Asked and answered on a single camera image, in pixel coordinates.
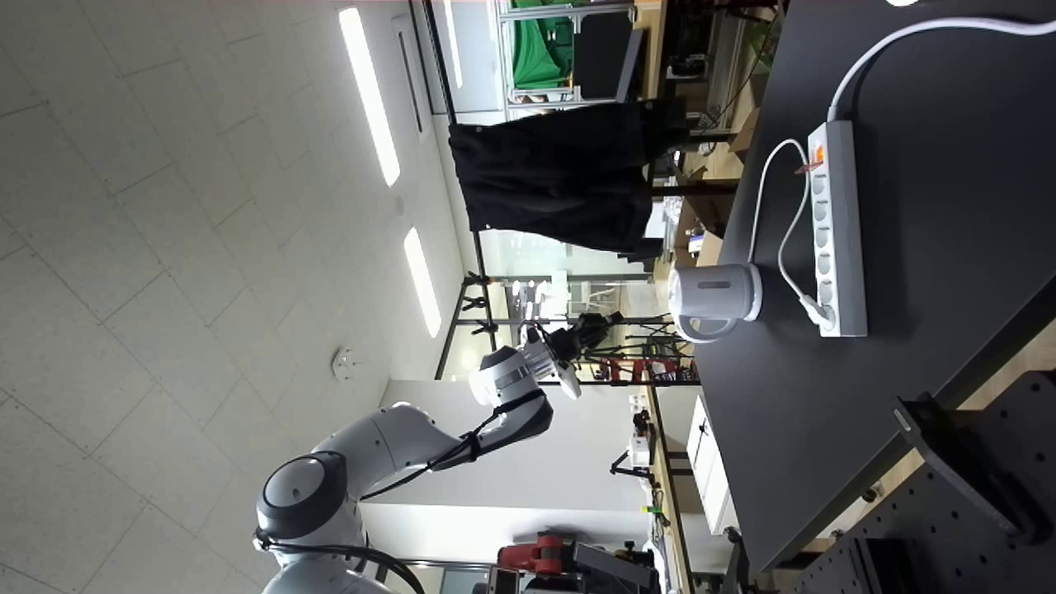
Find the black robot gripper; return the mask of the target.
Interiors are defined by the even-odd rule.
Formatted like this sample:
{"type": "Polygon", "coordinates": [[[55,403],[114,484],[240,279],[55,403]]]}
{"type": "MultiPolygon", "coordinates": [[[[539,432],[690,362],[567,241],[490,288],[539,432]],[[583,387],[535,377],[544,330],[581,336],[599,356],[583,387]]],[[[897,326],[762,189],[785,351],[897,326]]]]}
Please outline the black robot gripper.
{"type": "Polygon", "coordinates": [[[560,326],[547,336],[547,351],[558,362],[579,361],[583,351],[593,351],[610,330],[610,321],[602,314],[581,314],[571,326],[560,326]]]}

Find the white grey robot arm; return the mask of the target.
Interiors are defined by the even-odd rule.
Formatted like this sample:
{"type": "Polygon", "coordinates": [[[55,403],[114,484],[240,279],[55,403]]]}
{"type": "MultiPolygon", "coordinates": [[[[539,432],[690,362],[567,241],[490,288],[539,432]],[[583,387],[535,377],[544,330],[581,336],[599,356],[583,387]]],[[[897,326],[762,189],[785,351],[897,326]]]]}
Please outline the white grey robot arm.
{"type": "Polygon", "coordinates": [[[449,437],[422,409],[395,403],[280,463],[255,502],[255,548],[277,565],[260,594],[390,594],[359,565],[388,569],[413,594],[425,594],[401,558],[366,541],[359,504],[422,471],[457,469],[542,437],[554,419],[542,380],[554,377],[579,399],[575,362],[609,330],[605,317],[579,317],[560,330],[527,325],[517,347],[493,351],[480,362],[472,396],[490,406],[490,416],[464,437],[449,437]]]}

